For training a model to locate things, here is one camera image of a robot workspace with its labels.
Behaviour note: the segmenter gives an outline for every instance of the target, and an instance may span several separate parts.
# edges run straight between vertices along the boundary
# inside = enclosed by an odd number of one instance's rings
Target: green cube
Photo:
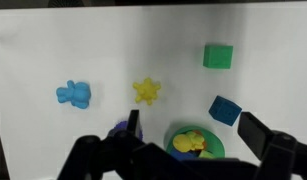
[[[205,46],[203,66],[214,69],[230,69],[233,46]]]

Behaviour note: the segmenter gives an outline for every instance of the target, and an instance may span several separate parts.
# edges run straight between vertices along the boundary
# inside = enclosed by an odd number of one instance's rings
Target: white surface
[[[205,44],[234,46],[230,70],[202,66]],[[152,107],[134,81],[162,84]],[[67,80],[91,84],[90,108],[59,104]],[[257,162],[208,109],[222,95],[307,143],[307,3],[0,11],[0,133],[12,180],[56,178],[74,141],[104,138],[133,108],[146,142],[172,123],[209,127],[228,157]],[[116,176],[105,176],[116,179]]]

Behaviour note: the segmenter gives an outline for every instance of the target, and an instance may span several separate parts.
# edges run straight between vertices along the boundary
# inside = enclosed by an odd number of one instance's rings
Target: block
[[[242,108],[234,102],[221,96],[217,96],[209,110],[209,113],[215,120],[233,126],[241,111]]]
[[[182,153],[182,152],[176,150],[175,148],[173,148],[173,149],[171,150],[170,154],[171,154],[171,156],[173,156],[175,159],[177,159],[177,160],[179,160],[179,161],[197,158],[197,157],[194,156],[194,154],[191,153],[191,152]]]
[[[207,159],[214,159],[214,155],[208,151],[201,151],[199,154],[199,158],[207,158]]]
[[[205,46],[203,66],[213,69],[230,69],[233,46]]]

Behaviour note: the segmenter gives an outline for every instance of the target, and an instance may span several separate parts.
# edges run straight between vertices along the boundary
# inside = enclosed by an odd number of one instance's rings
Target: blue teddy bear toy
[[[69,80],[67,82],[67,88],[57,88],[56,95],[59,103],[71,101],[72,106],[86,109],[89,106],[91,90],[90,86],[86,83],[78,82],[74,84],[72,80]]]

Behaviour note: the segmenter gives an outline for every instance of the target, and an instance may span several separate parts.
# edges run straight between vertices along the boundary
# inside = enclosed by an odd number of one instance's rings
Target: toy
[[[185,126],[181,129],[177,130],[170,137],[169,140],[166,140],[166,142],[168,142],[167,144],[165,144],[166,145],[166,147],[165,147],[166,152],[168,152],[169,154],[171,154],[171,152],[174,152],[173,150],[176,149],[176,147],[174,146],[174,143],[173,143],[173,140],[175,139],[175,137],[178,136],[178,135],[186,135],[186,133],[189,132],[189,131],[193,131],[197,134],[201,133],[201,135],[203,136],[205,141],[207,141],[207,147],[206,147],[206,149],[197,150],[197,151],[191,151],[190,150],[187,153],[193,154],[194,157],[198,158],[199,156],[204,155],[204,154],[201,155],[201,151],[207,151],[207,152],[211,153],[214,156],[214,158],[224,158],[225,157],[225,149],[224,149],[224,146],[223,146],[221,140],[216,135],[211,133],[210,131],[208,131],[204,128],[201,128],[199,126]]]
[[[59,103],[71,101],[72,106],[80,109],[86,109],[89,106],[91,98],[90,86],[83,82],[74,84],[73,81],[67,81],[67,88],[57,88],[57,100]]]
[[[179,134],[173,139],[173,146],[180,152],[196,151],[204,149],[204,137],[193,132],[188,131],[186,134]]]
[[[211,116],[224,124],[232,126],[242,108],[221,96],[217,96],[209,110]]]
[[[230,69],[233,46],[205,46],[203,66],[214,69]]]
[[[121,122],[119,122],[117,125],[115,125],[115,127],[113,128],[113,130],[112,130],[111,133],[114,133],[114,134],[115,134],[115,132],[117,132],[117,131],[119,131],[119,130],[126,129],[126,128],[127,128],[127,124],[128,124],[127,121],[121,121]],[[139,139],[140,139],[141,141],[143,141],[143,131],[142,131],[142,128],[141,128],[141,130],[140,130],[140,137],[139,137]]]
[[[170,154],[179,161],[196,158],[196,156],[194,156],[193,153],[190,153],[190,152],[183,153],[183,152],[176,150],[175,148],[172,149]]]
[[[147,105],[152,105],[152,100],[158,98],[157,91],[161,89],[160,84],[152,84],[151,78],[144,79],[142,84],[133,83],[133,88],[137,91],[137,96],[135,102],[139,103],[142,100],[145,100]]]
[[[214,155],[208,151],[201,151],[199,158],[208,158],[208,159],[214,159]]]

